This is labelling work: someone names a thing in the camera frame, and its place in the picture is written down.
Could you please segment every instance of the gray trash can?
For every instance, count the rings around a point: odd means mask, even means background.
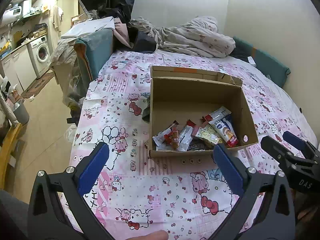
[[[20,99],[18,102],[16,102],[13,106],[13,113],[16,116],[18,122],[20,122],[22,125],[25,125],[27,122],[29,122],[29,114],[23,105],[24,99]]]

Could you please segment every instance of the bed sheet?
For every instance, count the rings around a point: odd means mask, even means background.
[[[90,154],[100,141],[110,147],[110,157],[85,200],[116,240],[156,230],[169,239],[207,239],[238,199],[209,156],[194,158],[148,157],[149,124],[143,110],[150,94],[152,65],[220,71],[243,79],[259,142],[270,135],[298,156],[302,154],[282,139],[290,131],[316,145],[316,136],[290,97],[259,70],[241,60],[204,58],[158,50],[154,54],[117,51],[91,82],[73,141],[70,165]],[[236,153],[246,167],[274,174],[277,162],[260,143]],[[263,199],[261,194],[244,224],[249,228]],[[61,203],[75,228],[68,203]]]

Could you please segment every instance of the blue gripper pad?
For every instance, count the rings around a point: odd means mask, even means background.
[[[232,193],[241,197],[244,193],[244,190],[242,188],[243,178],[228,157],[227,153],[224,151],[223,147],[221,147],[221,145],[218,144],[214,147],[213,157],[214,162],[221,170],[221,173],[226,179]]]
[[[109,159],[109,146],[105,143],[99,143],[91,154],[94,154],[94,157],[79,176],[77,190],[80,196],[91,191],[103,166]]]
[[[305,142],[294,134],[286,131],[283,133],[282,137],[287,143],[291,144],[297,150],[303,151],[305,149]]]

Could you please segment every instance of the open cardboard box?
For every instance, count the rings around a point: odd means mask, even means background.
[[[210,155],[208,151],[156,151],[152,137],[167,129],[174,120],[185,125],[190,119],[202,124],[202,116],[225,106],[232,114],[239,140],[238,151],[258,143],[252,116],[242,91],[242,80],[224,73],[193,68],[152,66],[150,97],[150,151],[154,157]]]

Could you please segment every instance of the metal screw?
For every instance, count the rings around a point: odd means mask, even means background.
[[[252,173],[252,174],[257,172],[257,170],[254,167],[249,167],[248,171],[249,171],[249,173]]]
[[[68,168],[66,169],[66,172],[67,172],[67,173],[73,173],[74,171],[75,171],[75,168],[72,167],[72,166],[70,166],[70,167],[68,167]]]
[[[279,177],[284,177],[284,176],[285,176],[285,174],[284,174],[284,172],[283,172],[283,171],[278,171],[278,176],[279,176]]]
[[[38,176],[39,176],[39,177],[42,177],[43,175],[44,175],[44,171],[39,171],[39,172],[38,172]]]

